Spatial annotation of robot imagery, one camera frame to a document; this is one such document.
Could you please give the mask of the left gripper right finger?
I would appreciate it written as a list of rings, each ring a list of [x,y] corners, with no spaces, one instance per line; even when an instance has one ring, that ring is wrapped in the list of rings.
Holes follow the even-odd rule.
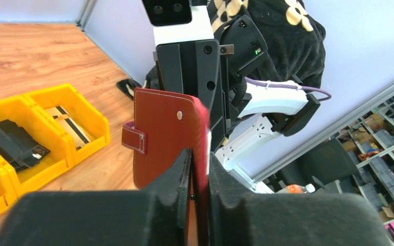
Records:
[[[390,245],[384,226],[355,194],[262,194],[210,156],[210,245]]]

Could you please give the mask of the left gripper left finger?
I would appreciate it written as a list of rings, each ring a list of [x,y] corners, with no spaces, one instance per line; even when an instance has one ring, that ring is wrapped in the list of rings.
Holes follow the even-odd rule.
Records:
[[[31,192],[10,210],[0,245],[186,245],[192,151],[141,190]]]

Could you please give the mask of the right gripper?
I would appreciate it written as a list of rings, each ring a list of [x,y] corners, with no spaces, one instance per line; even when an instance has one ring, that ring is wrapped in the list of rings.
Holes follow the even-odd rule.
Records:
[[[216,39],[160,44],[155,50],[161,90],[197,97],[209,110],[213,152],[238,117],[227,51]]]

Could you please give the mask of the red leather card holder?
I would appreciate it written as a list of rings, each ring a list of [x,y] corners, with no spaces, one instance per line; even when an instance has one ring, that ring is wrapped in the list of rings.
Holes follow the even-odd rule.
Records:
[[[196,208],[198,242],[209,242],[208,195],[211,132],[208,109],[191,95],[136,88],[134,120],[123,125],[122,145],[134,150],[133,180],[143,189],[164,174],[183,149],[192,150],[191,181]]]

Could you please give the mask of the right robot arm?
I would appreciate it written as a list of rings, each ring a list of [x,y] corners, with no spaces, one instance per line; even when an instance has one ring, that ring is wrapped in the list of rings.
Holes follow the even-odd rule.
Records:
[[[320,106],[314,88],[247,77],[267,53],[246,15],[211,31],[203,12],[151,20],[162,90],[197,97],[210,111],[212,150],[232,170],[254,148],[303,129]]]

